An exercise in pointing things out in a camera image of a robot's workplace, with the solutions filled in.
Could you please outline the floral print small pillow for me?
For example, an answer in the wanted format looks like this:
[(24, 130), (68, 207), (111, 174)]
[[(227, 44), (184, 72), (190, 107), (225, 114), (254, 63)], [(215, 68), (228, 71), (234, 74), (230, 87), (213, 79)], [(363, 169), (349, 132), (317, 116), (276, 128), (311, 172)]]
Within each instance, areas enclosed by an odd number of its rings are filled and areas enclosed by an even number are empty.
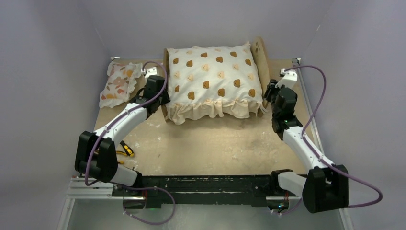
[(112, 61), (107, 68), (108, 79), (100, 93), (99, 107), (113, 108), (127, 102), (141, 74), (141, 63), (121, 64)]

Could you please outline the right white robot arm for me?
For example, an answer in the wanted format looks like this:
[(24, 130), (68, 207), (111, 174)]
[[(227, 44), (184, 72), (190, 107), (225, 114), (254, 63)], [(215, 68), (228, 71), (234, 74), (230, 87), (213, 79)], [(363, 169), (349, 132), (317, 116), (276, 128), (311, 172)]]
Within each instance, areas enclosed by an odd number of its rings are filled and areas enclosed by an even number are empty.
[(297, 94), (277, 83), (270, 80), (264, 95), (271, 105), (273, 131), (308, 170), (306, 177), (292, 171), (276, 173), (278, 187), (299, 196), (310, 213), (348, 207), (347, 168), (333, 163), (307, 138), (303, 125), (294, 114)]

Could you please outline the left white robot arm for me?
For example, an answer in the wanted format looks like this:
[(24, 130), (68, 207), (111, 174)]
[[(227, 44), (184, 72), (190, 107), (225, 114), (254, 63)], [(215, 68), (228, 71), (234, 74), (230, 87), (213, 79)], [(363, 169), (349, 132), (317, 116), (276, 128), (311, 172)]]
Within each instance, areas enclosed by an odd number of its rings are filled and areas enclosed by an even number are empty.
[(150, 76), (142, 90), (113, 120), (96, 131), (84, 131), (79, 136), (74, 168), (87, 178), (105, 183), (142, 187), (142, 174), (118, 164), (116, 148), (139, 124), (147, 120), (170, 99), (167, 79)]

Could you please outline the yellow black screwdriver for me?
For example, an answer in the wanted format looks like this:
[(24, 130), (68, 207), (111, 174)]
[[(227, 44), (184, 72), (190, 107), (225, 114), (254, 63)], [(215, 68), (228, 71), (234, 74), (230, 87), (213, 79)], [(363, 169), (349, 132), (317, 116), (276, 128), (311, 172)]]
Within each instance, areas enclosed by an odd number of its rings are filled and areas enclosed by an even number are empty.
[(135, 156), (135, 153), (132, 150), (132, 148), (129, 145), (127, 145), (123, 140), (120, 142), (120, 145), (122, 146), (124, 152), (126, 153), (126, 155), (128, 157), (134, 157)]

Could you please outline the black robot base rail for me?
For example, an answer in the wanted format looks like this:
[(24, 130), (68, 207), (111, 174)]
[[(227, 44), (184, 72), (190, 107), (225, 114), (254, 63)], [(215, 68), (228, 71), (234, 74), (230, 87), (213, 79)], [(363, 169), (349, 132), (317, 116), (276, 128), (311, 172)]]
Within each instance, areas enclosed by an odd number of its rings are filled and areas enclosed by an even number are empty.
[(127, 208), (161, 208), (163, 204), (250, 205), (278, 208), (295, 194), (277, 187), (271, 175), (143, 176), (135, 191), (114, 185), (112, 195), (125, 199)]

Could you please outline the yellow handled pliers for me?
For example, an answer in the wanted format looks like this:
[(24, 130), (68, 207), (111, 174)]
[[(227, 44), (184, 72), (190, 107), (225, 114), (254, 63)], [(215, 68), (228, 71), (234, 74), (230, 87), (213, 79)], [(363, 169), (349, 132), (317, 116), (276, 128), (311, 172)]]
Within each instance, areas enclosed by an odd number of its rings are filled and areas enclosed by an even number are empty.
[(123, 151), (116, 151), (117, 163), (120, 165), (124, 165), (126, 158), (128, 157), (127, 154)]

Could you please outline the aluminium table frame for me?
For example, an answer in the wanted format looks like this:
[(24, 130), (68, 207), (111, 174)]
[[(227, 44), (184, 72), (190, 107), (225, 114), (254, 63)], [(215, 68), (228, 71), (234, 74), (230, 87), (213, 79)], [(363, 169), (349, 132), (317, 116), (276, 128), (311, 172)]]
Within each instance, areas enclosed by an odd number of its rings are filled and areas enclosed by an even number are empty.
[[(312, 134), (315, 139), (315, 146), (323, 153), (323, 148), (320, 142), (320, 137), (319, 133), (317, 130), (316, 123), (314, 121), (314, 115), (315, 115), (315, 110), (312, 109), (311, 105), (307, 105), (307, 110), (310, 115), (310, 124), (311, 124), (311, 129), (312, 129)], [(273, 171), (270, 175), (273, 176), (276, 180), (276, 185), (278, 187), (277, 183), (277, 177), (276, 173), (281, 173), (284, 171), (292, 171), (290, 169), (284, 169), (284, 170), (276, 170)], [(300, 176), (306, 177), (307, 174), (299, 174)], [(136, 210), (149, 210), (153, 208), (127, 208), (125, 206), (125, 199), (122, 197), (115, 197), (112, 195), (113, 191), (113, 186), (116, 184), (108, 184), (104, 182), (95, 182), (91, 186), (86, 186), (84, 183), (85, 179), (84, 177), (75, 177), (71, 179), (71, 182), (69, 184), (68, 188), (68, 195), (64, 204), (64, 211), (61, 215), (59, 224), (58, 224), (58, 229), (60, 230), (66, 230), (69, 228), (70, 222), (72, 221), (72, 215), (76, 210), (78, 210), (78, 203), (81, 200), (117, 200), (121, 201), (123, 204), (123, 211), (124, 215), (128, 216), (130, 218), (134, 217), (134, 212)], [(130, 188), (135, 191), (147, 191), (148, 188)], [(298, 206), (304, 205), (302, 202), (302, 199), (295, 195), (295, 197), (289, 197), (287, 201), (277, 201), (277, 204), (279, 205), (278, 208), (272, 208), (272, 207), (262, 207), (262, 209), (269, 211), (271, 215), (282, 217), (284, 215), (288, 215), (293, 213)], [(180, 210), (180, 208), (183, 205), (187, 204), (176, 204), (175, 202), (172, 203), (173, 205), (173, 212), (176, 212)], [(212, 206), (233, 206), (233, 205), (212, 205)], [(330, 210), (330, 211), (336, 211), (339, 213), (340, 216), (340, 222), (342, 225), (342, 228), (345, 230), (351, 230), (354, 228), (351, 218), (349, 216), (349, 213), (347, 211), (347, 208), (341, 208), (341, 209), (335, 209), (335, 210)]]

